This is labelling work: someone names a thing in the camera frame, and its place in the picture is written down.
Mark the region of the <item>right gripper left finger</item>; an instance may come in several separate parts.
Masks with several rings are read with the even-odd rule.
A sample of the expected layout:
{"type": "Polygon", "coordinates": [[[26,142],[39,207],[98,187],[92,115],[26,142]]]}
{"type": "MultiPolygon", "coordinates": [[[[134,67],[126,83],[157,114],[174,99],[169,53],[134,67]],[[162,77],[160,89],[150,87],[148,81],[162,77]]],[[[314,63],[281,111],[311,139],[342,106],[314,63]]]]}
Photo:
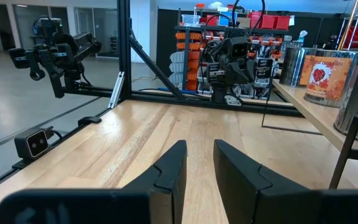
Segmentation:
{"type": "Polygon", "coordinates": [[[130,224],[181,224],[186,190],[187,146],[177,141],[148,169],[122,189],[129,196],[121,206],[130,224]]]}

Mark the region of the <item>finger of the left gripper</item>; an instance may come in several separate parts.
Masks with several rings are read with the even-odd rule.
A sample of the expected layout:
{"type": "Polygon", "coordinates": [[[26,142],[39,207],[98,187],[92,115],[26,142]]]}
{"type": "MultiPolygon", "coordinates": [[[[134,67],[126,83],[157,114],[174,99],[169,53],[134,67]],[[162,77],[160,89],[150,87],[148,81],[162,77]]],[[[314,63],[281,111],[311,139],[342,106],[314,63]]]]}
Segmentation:
{"type": "Polygon", "coordinates": [[[239,78],[240,67],[238,62],[227,63],[227,79],[230,82],[237,82],[239,78]]]}
{"type": "Polygon", "coordinates": [[[242,72],[245,74],[245,76],[247,77],[249,82],[253,82],[254,81],[254,77],[252,76],[252,74],[250,73],[249,69],[248,69],[248,59],[245,58],[244,62],[242,63],[242,65],[240,66],[242,72]]]}

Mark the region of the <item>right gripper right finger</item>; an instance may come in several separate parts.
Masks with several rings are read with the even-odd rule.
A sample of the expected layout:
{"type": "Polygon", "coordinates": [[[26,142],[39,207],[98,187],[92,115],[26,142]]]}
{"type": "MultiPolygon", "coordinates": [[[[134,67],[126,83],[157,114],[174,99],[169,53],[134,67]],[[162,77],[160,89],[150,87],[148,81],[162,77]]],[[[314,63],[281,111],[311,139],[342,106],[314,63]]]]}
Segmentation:
{"type": "Polygon", "coordinates": [[[318,194],[214,141],[214,168],[229,224],[317,224],[318,194]]]}

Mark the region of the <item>glass of orange candies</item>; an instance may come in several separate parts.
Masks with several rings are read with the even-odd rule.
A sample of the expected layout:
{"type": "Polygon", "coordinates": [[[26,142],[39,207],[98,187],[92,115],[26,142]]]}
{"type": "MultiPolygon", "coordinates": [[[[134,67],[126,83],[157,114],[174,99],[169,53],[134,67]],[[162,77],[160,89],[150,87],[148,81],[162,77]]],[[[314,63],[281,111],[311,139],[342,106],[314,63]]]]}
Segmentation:
{"type": "Polygon", "coordinates": [[[306,47],[287,47],[279,83],[287,86],[305,87],[308,78],[303,74],[305,59],[316,55],[316,49],[306,47]]]}
{"type": "Polygon", "coordinates": [[[304,99],[318,105],[338,108],[358,52],[317,50],[303,63],[302,80],[306,82],[304,99]]]}

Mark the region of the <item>black rack with orange bins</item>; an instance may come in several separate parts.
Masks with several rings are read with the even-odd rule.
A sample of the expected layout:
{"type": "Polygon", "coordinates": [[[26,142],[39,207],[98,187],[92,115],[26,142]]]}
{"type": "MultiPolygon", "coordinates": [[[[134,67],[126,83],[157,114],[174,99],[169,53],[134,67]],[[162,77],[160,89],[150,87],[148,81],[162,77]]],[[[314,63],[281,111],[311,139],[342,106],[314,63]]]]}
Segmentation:
{"type": "MultiPolygon", "coordinates": [[[[173,79],[172,83],[178,84],[181,88],[183,79],[179,76],[186,76],[186,89],[189,91],[195,91],[196,85],[202,82],[201,77],[196,77],[195,74],[199,71],[200,51],[208,42],[212,40],[219,42],[229,36],[246,35],[250,31],[249,28],[224,26],[175,26],[175,30],[177,31],[175,34],[177,51],[170,56],[170,71],[172,72],[170,77],[173,79]]],[[[280,47],[284,36],[288,33],[288,30],[254,30],[250,38],[251,47],[247,57],[252,60],[257,58],[260,55],[257,47],[265,45],[272,48],[273,52],[270,54],[272,58],[280,58],[282,56],[280,47]]]]}

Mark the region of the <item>blue box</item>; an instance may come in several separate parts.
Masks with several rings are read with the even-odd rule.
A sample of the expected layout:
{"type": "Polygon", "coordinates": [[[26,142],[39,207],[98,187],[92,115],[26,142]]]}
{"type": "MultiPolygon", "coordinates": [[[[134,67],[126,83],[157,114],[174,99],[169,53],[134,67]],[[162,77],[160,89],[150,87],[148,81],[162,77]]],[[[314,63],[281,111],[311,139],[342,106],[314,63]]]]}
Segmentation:
{"type": "Polygon", "coordinates": [[[232,12],[221,12],[221,14],[224,14],[225,16],[219,17],[219,26],[228,26],[229,25],[229,19],[232,19],[232,12]]]}

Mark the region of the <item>clear plastic container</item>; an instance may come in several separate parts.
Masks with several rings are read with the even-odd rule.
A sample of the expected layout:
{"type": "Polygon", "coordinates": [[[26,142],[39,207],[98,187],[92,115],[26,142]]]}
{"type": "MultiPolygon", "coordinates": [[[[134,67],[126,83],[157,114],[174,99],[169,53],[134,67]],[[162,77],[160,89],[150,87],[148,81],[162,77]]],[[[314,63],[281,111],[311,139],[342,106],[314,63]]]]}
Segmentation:
{"type": "Polygon", "coordinates": [[[199,27],[201,16],[194,14],[182,14],[182,23],[185,27],[199,27]]]}

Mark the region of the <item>wooden shelf riser black legs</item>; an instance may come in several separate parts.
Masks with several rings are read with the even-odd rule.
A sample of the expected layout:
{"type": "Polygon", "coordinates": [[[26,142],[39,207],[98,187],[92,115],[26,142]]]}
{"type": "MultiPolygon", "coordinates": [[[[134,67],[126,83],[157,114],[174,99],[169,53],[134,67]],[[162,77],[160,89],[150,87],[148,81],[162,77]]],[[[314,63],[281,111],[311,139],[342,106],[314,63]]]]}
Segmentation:
{"type": "Polygon", "coordinates": [[[334,121],[339,112],[337,108],[321,106],[303,97],[305,89],[286,86],[277,79],[270,82],[269,88],[276,88],[335,148],[340,151],[333,177],[329,184],[331,189],[339,185],[346,162],[349,159],[358,160],[358,141],[355,137],[345,136],[334,129],[334,121]]]}

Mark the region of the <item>black table edge clip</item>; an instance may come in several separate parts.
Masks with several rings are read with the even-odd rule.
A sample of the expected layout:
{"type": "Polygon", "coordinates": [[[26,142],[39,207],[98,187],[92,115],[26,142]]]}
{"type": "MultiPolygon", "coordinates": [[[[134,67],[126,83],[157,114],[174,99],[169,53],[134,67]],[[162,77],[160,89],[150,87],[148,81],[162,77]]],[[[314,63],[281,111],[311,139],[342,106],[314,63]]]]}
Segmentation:
{"type": "Polygon", "coordinates": [[[86,126],[89,124],[99,124],[102,121],[101,118],[97,116],[86,116],[77,121],[78,126],[86,126]]]}

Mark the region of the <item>black aluminium table frame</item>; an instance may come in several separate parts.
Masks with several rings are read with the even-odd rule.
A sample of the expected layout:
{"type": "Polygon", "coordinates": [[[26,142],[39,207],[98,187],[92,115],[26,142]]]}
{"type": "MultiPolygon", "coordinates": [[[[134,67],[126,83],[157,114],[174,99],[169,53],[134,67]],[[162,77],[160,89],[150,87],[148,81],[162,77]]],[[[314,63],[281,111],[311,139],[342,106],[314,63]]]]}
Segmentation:
{"type": "MultiPolygon", "coordinates": [[[[230,106],[224,104],[217,104],[211,101],[211,99],[205,96],[187,97],[181,90],[173,86],[168,78],[162,73],[161,69],[158,68],[157,64],[144,52],[142,46],[134,37],[132,30],[132,20],[130,18],[130,0],[118,0],[117,3],[118,12],[118,34],[119,34],[119,68],[120,72],[124,72],[125,80],[122,86],[121,94],[117,105],[121,104],[126,100],[138,100],[147,101],[153,103],[165,103],[171,105],[182,105],[182,106],[195,106],[200,108],[211,108],[219,110],[231,110],[231,111],[242,111],[251,113],[262,113],[272,114],[279,116],[289,117],[301,117],[301,113],[290,105],[270,104],[270,103],[253,103],[245,101],[241,106],[230,106]],[[134,50],[145,64],[154,72],[154,74],[162,81],[162,83],[168,88],[168,93],[157,93],[152,91],[133,91],[130,79],[132,75],[131,71],[131,50],[134,50]]],[[[76,95],[89,95],[89,96],[100,96],[100,97],[111,97],[113,88],[99,88],[89,87],[87,90],[69,90],[67,93],[76,95]]],[[[100,112],[96,116],[101,118],[102,115],[106,114],[112,109],[107,108],[100,112]]],[[[77,128],[64,135],[61,139],[56,140],[50,144],[50,150],[56,148],[59,144],[70,139],[76,135],[86,126],[78,126],[77,128]]]]}

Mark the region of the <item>silver metal bracket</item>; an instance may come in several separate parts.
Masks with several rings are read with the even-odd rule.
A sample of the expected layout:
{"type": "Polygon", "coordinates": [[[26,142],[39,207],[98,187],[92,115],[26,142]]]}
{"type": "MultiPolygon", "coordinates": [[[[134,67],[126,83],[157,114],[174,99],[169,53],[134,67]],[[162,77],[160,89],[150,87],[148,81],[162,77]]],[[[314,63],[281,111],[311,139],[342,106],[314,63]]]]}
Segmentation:
{"type": "Polygon", "coordinates": [[[108,104],[108,108],[113,109],[114,107],[117,106],[117,103],[119,101],[119,97],[121,94],[121,90],[122,90],[122,86],[125,80],[125,73],[124,72],[119,72],[118,76],[117,76],[117,80],[115,83],[115,86],[113,88],[110,100],[109,100],[109,104],[108,104]]]}

